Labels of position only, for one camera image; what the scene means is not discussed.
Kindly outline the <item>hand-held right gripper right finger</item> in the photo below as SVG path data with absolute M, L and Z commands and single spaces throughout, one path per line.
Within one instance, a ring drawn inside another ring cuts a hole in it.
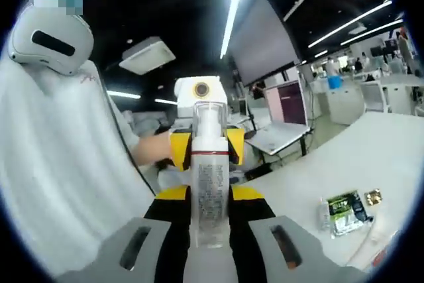
M 325 256 L 295 221 L 277 216 L 253 188 L 231 187 L 230 246 L 239 282 L 365 282 L 366 274 Z

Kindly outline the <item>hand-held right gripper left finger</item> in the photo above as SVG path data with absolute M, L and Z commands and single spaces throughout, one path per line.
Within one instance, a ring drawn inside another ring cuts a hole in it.
M 57 282 L 182 282 L 189 247 L 189 186 L 159 193 L 144 217 L 103 240 L 94 261 Z

